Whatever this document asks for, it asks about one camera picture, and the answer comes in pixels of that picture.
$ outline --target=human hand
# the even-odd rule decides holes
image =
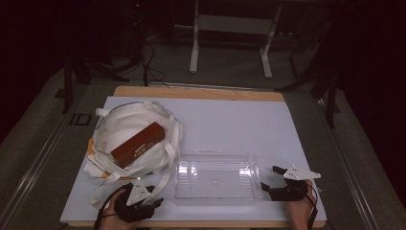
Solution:
[[[308,185],[307,196],[315,203],[316,198],[313,196],[311,189],[312,183],[307,180],[306,184]],[[313,204],[306,197],[302,200],[286,202],[286,210],[294,230],[307,230],[307,222],[312,209]]]
[[[124,193],[125,190],[120,190],[118,193],[113,195],[110,199],[110,204],[108,208],[104,209],[102,219],[101,219],[101,230],[133,230],[140,221],[128,223],[120,219],[114,210],[114,204],[120,194]]]

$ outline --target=red box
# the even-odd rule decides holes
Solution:
[[[117,164],[125,168],[147,150],[165,139],[165,130],[154,122],[111,151]]]

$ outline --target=clear plastic container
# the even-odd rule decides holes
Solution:
[[[260,195],[254,153],[181,152],[175,198],[183,204],[251,204]]]

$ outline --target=white tabletop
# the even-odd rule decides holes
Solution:
[[[184,128],[181,152],[253,152],[259,163],[260,181],[272,188],[284,187],[282,176],[272,172],[272,166],[289,168],[295,164],[308,169],[285,102],[109,97],[104,108],[137,101],[159,102],[174,114]],[[100,182],[85,175],[82,167],[83,164],[60,219],[71,225],[88,225],[96,219],[98,213],[90,204],[89,196]],[[250,227],[272,227],[274,223],[279,226],[288,223],[284,203],[272,201],[265,192],[252,205],[179,205],[174,197],[173,176],[160,195],[165,199],[161,207],[155,210],[151,219],[143,220],[140,227],[224,226],[221,224],[224,222],[230,227],[243,227],[243,222],[247,222]],[[316,222],[324,222],[327,217],[320,199],[317,205],[319,214]]]

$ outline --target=white table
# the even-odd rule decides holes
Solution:
[[[271,187],[284,187],[283,178],[272,172],[272,166],[288,168],[295,164],[308,168],[290,112],[279,93],[125,86],[119,87],[115,96],[123,97],[109,97],[105,108],[134,101],[155,101],[173,112],[185,130],[182,150],[254,152],[260,180]],[[82,167],[60,219],[72,226],[93,225],[98,213],[91,206],[89,196],[99,182],[85,175]],[[253,205],[179,205],[174,198],[173,179],[174,176],[160,194],[165,199],[161,207],[151,219],[140,222],[139,227],[289,225],[284,203],[271,201],[265,192]],[[318,210],[315,227],[323,226],[327,219],[321,200]]]

